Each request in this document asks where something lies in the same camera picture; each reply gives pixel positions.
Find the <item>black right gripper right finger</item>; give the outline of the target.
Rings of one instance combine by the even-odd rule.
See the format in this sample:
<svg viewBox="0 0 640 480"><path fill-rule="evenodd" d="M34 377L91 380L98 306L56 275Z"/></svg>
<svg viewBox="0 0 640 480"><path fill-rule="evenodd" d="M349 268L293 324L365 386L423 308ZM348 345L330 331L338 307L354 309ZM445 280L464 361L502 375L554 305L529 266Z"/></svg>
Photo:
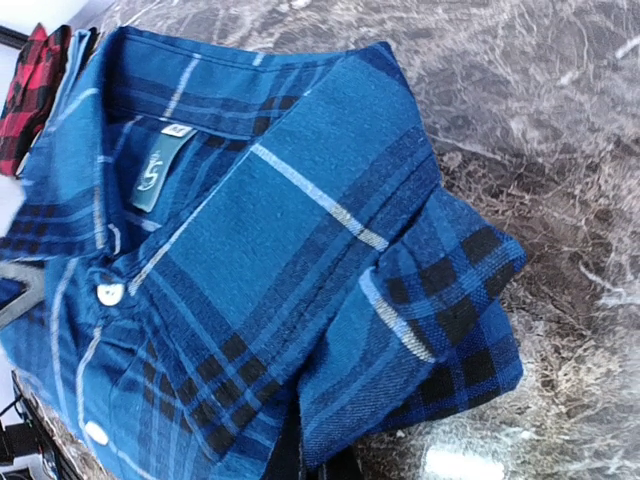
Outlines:
<svg viewBox="0 0 640 480"><path fill-rule="evenodd" d="M362 480L363 473L352 446L346 447L312 472L316 480Z"/></svg>

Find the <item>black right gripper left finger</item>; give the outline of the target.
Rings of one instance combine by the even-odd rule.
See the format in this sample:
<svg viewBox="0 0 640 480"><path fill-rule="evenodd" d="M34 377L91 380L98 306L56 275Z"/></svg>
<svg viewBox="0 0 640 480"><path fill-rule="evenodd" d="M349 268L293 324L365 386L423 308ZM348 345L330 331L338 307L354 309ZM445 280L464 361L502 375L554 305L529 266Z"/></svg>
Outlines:
<svg viewBox="0 0 640 480"><path fill-rule="evenodd" d="M291 404L263 480L304 480L305 461L299 406Z"/></svg>

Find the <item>blue plaid long sleeve shirt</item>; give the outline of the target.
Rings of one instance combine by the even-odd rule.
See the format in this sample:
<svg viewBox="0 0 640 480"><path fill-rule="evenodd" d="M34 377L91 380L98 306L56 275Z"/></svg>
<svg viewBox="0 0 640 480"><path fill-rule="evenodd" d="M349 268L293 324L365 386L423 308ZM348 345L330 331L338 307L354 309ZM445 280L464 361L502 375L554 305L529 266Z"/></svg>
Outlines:
<svg viewBox="0 0 640 480"><path fill-rule="evenodd" d="M513 390L518 242L442 185L389 44L264 54L113 31L1 240L44 298L1 331L120 479L305 479L367 434Z"/></svg>

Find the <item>red black plaid folded shirt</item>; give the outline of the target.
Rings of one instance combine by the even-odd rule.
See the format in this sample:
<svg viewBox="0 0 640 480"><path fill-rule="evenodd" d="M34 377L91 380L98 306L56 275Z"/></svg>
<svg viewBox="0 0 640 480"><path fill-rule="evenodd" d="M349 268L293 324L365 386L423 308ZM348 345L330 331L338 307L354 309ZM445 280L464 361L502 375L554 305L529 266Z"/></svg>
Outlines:
<svg viewBox="0 0 640 480"><path fill-rule="evenodd" d="M18 55L1 114L1 174L14 176L50 115L65 73L72 30L38 24Z"/></svg>

